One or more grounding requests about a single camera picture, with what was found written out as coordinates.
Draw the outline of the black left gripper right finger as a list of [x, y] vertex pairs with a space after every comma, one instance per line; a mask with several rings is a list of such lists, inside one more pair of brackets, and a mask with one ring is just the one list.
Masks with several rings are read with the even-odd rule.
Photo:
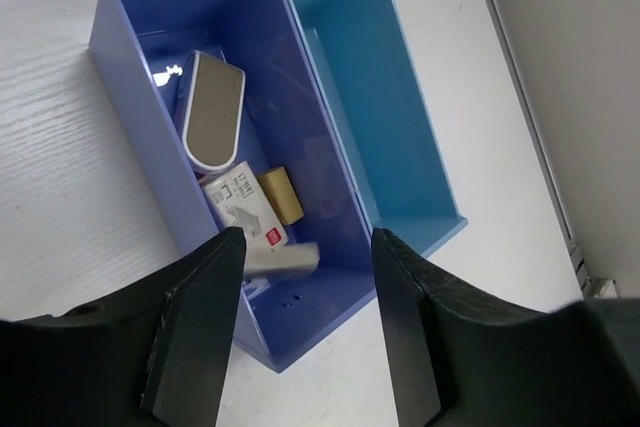
[[387, 229], [372, 258], [402, 426], [635, 426], [639, 303], [543, 313], [431, 263]]

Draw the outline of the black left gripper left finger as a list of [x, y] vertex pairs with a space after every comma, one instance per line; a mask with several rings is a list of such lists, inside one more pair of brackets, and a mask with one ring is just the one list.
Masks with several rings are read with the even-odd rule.
[[229, 228], [61, 315], [1, 324], [5, 426], [212, 426], [246, 242]]

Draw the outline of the white eraser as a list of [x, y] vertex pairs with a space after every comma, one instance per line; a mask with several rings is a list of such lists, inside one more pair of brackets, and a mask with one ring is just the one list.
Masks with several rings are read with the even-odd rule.
[[276, 250], [248, 248], [243, 278], [250, 280], [310, 275], [318, 268], [319, 261], [319, 247], [314, 242], [284, 245]]

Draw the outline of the white staples box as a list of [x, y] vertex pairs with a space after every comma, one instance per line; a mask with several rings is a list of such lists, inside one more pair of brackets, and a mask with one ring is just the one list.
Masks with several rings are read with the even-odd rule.
[[206, 176], [200, 186], [225, 227], [238, 227], [252, 249], [277, 250], [288, 235], [246, 161], [217, 176]]

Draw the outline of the yellow eraser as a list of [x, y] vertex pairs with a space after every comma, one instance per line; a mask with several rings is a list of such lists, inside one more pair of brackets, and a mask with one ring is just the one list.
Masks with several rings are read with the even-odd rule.
[[300, 201], [282, 166], [257, 176], [257, 180], [283, 225], [292, 225], [304, 216]]

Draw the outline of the pink eraser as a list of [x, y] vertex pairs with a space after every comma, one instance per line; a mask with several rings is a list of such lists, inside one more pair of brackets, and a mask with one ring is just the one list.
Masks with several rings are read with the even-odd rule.
[[189, 61], [179, 82], [174, 124], [192, 168], [217, 174], [237, 156], [246, 75], [198, 50]]

